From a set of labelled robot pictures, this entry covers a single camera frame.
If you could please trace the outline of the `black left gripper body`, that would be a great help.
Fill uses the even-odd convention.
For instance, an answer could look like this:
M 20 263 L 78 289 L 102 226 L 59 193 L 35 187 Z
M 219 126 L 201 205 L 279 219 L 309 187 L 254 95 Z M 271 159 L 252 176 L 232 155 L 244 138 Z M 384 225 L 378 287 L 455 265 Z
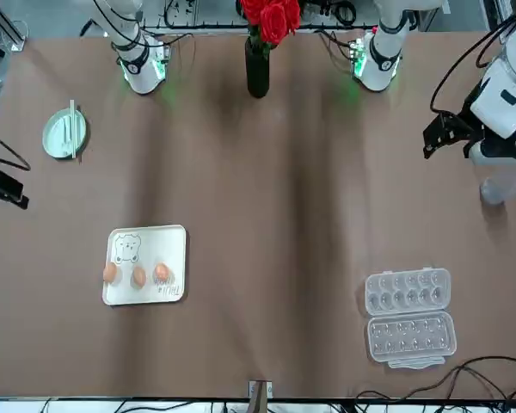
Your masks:
M 458 139 L 465 141 L 464 149 L 471 149 L 474 144 L 485 138 L 483 123 L 471 112 L 471 105 L 482 92 L 482 86 L 475 88 L 464 99 L 464 104 L 458 113 Z

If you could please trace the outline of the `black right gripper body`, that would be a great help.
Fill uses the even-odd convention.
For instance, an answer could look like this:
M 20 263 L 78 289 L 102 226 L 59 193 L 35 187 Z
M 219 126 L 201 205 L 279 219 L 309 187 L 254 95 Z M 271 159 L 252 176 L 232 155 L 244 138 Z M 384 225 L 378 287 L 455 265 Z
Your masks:
M 1 170 L 0 200 L 15 205 L 21 210 L 28 209 L 29 198 L 23 194 L 23 184 Z

